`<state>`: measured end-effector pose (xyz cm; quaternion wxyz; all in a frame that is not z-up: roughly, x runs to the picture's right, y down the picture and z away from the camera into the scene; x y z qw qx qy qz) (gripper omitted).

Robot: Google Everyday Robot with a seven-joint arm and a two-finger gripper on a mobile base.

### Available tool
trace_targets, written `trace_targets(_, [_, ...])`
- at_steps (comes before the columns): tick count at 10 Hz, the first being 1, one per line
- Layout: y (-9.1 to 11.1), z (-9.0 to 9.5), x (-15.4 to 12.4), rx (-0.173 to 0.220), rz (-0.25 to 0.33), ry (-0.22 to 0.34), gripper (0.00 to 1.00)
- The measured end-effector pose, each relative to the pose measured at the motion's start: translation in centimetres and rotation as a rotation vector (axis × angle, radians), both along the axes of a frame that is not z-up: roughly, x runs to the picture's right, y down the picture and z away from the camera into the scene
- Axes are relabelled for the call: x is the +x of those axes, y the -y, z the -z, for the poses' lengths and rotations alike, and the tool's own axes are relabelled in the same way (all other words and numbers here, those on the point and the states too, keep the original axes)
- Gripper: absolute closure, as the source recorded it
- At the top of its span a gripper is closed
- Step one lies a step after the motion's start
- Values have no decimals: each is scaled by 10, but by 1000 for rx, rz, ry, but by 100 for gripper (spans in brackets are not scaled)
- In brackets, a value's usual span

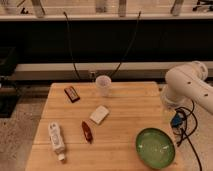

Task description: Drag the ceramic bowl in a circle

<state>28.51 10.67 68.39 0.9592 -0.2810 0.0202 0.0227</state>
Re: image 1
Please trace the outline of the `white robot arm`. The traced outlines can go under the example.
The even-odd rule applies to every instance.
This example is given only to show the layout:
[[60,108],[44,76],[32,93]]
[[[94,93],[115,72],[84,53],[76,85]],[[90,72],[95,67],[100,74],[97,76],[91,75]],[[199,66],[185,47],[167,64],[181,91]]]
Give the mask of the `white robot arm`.
[[171,68],[165,75],[162,103],[167,108],[177,108],[191,99],[213,115],[213,87],[205,82],[207,76],[208,68],[200,61]]

